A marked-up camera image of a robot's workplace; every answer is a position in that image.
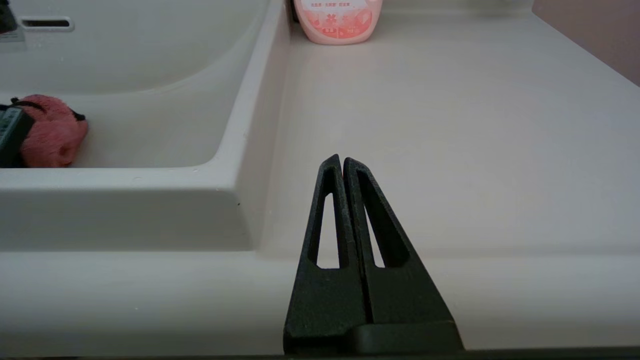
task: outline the pink plush toy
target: pink plush toy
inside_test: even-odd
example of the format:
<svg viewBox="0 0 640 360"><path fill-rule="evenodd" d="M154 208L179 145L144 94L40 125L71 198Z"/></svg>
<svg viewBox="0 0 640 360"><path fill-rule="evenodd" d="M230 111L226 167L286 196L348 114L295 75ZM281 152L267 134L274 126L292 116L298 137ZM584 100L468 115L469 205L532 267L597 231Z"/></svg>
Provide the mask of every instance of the pink plush toy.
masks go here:
<svg viewBox="0 0 640 360"><path fill-rule="evenodd" d="M67 167L76 158L86 136L84 115L71 110L62 100L45 95L11 99L35 121L20 154L27 167Z"/></svg>

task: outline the sink drain slot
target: sink drain slot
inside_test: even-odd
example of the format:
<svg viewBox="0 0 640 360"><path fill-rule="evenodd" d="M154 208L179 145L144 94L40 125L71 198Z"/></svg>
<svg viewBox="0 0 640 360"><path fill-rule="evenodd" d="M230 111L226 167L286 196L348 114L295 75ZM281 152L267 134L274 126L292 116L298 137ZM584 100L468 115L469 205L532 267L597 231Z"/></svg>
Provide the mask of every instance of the sink drain slot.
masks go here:
<svg viewBox="0 0 640 360"><path fill-rule="evenodd" d="M73 31L75 28L66 16L22 16L19 22L26 31Z"/></svg>

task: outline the black object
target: black object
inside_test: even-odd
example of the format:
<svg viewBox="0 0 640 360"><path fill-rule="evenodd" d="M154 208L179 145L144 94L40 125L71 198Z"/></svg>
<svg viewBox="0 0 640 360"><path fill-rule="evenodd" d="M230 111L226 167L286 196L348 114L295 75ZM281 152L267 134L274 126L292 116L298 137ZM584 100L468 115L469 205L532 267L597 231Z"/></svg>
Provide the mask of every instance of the black object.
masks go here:
<svg viewBox="0 0 640 360"><path fill-rule="evenodd" d="M324 198L333 194L339 269L317 263ZM374 264L367 214L385 268ZM318 172L289 312L286 354L464 350L456 324L371 171L337 155Z"/></svg>
<svg viewBox="0 0 640 360"><path fill-rule="evenodd" d="M18 24L9 8L9 0L0 0L0 34L15 31L17 28Z"/></svg>
<svg viewBox="0 0 640 360"><path fill-rule="evenodd" d="M20 146L33 123L22 109L0 105L0 168L24 167Z"/></svg>

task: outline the white sink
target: white sink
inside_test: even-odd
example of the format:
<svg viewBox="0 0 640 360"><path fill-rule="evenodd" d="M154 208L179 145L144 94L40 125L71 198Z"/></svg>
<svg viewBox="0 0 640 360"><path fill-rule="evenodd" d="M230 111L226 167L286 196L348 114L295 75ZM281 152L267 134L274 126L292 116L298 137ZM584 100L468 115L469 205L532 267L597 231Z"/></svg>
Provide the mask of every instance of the white sink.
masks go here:
<svg viewBox="0 0 640 360"><path fill-rule="evenodd" d="M0 103L87 116L72 168L0 169L0 250L245 250L260 233L289 45L283 0L23 0Z"/></svg>

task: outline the sink basin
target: sink basin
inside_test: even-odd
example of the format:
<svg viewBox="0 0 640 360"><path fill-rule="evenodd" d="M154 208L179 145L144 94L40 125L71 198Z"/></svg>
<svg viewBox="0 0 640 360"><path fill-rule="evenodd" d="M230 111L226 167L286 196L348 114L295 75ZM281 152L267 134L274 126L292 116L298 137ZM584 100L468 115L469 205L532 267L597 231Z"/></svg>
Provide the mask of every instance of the sink basin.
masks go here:
<svg viewBox="0 0 640 360"><path fill-rule="evenodd" d="M87 116L72 168L0 169L0 250L246 250L263 221L289 32L282 0L24 0L0 103Z"/></svg>

